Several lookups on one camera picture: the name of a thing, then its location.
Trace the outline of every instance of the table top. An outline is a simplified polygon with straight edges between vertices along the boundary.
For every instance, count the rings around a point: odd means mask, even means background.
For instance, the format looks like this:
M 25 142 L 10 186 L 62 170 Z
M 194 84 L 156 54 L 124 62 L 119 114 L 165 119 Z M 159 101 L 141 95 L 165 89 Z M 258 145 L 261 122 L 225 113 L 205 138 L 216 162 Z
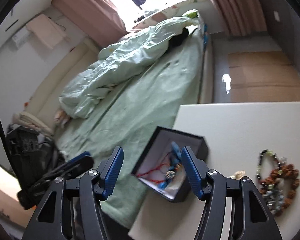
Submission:
M 173 128 L 204 136 L 210 150 L 208 167 L 225 177 L 245 170 L 256 184 L 258 155 L 264 149 L 276 152 L 279 158 L 287 157 L 300 171 L 300 102 L 184 105 Z M 203 207 L 204 202 L 193 194 L 183 203 L 169 203 L 149 192 L 129 235 L 136 240 L 192 240 Z M 227 198 L 221 239 L 228 239 L 230 215 L 231 198 Z M 276 222 L 283 240 L 291 240 L 298 232 L 300 187 Z

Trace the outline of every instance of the open box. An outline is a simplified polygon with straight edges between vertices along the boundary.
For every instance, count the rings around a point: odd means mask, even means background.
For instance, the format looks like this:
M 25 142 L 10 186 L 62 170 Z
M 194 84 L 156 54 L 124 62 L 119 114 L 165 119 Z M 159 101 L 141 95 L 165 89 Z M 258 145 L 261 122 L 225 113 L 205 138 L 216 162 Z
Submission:
M 209 150 L 204 137 L 158 126 L 131 174 L 170 202 L 182 202 L 191 189 L 183 166 L 177 171 L 173 181 L 164 190 L 160 189 L 156 183 L 150 180 L 164 180 L 164 173 L 168 170 L 168 166 L 142 177 L 139 176 L 158 167 L 162 163 L 169 162 L 167 156 L 171 152 L 171 143 L 173 141 L 178 144 L 180 149 L 184 146 L 190 146 L 198 159 L 206 160 Z

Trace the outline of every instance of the brown cardboard box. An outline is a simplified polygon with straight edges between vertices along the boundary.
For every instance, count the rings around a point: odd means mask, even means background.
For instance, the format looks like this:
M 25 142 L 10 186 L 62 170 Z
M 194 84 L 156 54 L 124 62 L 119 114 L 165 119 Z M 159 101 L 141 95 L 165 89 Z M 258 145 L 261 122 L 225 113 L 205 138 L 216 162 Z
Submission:
M 228 55 L 232 102 L 300 101 L 300 78 L 282 51 Z

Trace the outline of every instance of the gray wall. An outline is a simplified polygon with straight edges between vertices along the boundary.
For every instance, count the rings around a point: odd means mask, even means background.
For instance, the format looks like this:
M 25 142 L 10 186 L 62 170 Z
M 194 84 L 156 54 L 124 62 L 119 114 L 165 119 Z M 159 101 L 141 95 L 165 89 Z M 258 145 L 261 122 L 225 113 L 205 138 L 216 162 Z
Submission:
M 300 73 L 300 18 L 285 0 L 260 0 L 268 33 L 293 62 Z M 280 22 L 276 21 L 278 12 Z

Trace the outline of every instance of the metal screw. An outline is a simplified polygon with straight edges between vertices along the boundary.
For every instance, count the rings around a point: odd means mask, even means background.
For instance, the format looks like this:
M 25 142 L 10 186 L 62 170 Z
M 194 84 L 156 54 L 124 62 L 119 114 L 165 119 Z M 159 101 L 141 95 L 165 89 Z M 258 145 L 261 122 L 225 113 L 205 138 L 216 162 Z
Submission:
M 54 179 L 54 181 L 55 181 L 56 183 L 60 183 L 60 182 L 63 181 L 63 177 L 56 177 L 56 178 Z
M 246 182 L 246 183 L 251 182 L 251 179 L 249 177 L 246 177 L 246 176 L 242 177 L 242 180 L 243 180 L 243 182 Z
M 89 171 L 90 176 L 96 176 L 99 172 L 97 170 L 91 170 Z
M 208 171 L 208 174 L 209 174 L 210 176 L 215 176 L 215 175 L 217 175 L 218 173 L 217 173 L 215 170 L 209 170 L 209 171 Z

